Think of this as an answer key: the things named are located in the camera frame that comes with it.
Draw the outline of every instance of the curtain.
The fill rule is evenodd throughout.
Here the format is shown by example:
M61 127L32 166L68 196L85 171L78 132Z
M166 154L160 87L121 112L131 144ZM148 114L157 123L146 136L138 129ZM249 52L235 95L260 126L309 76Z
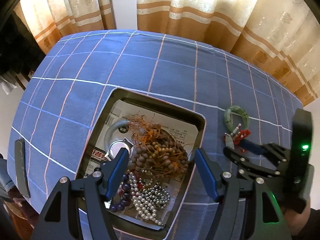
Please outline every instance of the curtain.
M320 27L303 0L137 0L138 29L228 51L307 105L318 97Z
M109 0L21 0L15 11L44 53L63 36L115 28Z

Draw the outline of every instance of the dark purple bead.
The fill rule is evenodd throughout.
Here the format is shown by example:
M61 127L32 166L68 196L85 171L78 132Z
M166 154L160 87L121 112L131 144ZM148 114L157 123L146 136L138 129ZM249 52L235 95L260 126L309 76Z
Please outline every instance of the dark purple bead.
M130 205L130 200L129 199L121 199L120 200L120 202L119 202L119 204L121 205L121 206L123 206L123 207L127 207L127 206L129 206Z
M122 197L123 198L131 198L131 194L128 192L124 192L124 193L122 193Z
M123 182L127 182L129 180L129 175L128 174L124 174L123 176L122 176L122 181Z
M111 212L115 213L115 212L117 212L117 205L111 204L109 209Z
M127 183L122 184L122 189L126 192L130 192L131 186Z
M118 204L118 205L117 205L117 210L118 210L118 211L123 211L123 210L124 210L124 207L121 206L120 204Z

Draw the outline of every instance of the screw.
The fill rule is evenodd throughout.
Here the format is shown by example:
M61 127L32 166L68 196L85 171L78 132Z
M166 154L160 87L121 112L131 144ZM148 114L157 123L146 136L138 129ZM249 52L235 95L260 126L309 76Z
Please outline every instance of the screw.
M225 171L224 173L222 173L222 176L225 178L231 178L231 173L228 171Z
M95 178L98 178L101 176L101 171L95 171L94 173L92 173L92 176L94 176Z
M60 183L66 183L68 181L68 178L62 177L59 181L60 181Z
M264 183L264 179L263 178L257 178L256 181L259 184L263 184Z

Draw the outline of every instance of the table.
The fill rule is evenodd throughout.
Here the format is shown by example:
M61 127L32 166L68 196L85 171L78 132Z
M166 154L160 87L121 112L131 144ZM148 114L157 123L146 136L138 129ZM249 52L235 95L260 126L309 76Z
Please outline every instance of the table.
M148 94L201 113L202 147L224 171L236 166L224 157L224 110L242 106L250 116L250 140L290 147L291 120L301 102L257 67L210 45L175 36L133 30L76 33L63 37L32 77L18 106L10 135L8 172L16 182L14 141L26 141L29 203L40 212L58 179L71 179L108 96L116 87ZM266 159L249 155L272 168ZM195 170L168 239L204 239L217 205ZM234 239L244 212L240 200ZM84 239L91 239L80 212ZM122 240L137 239L116 231Z

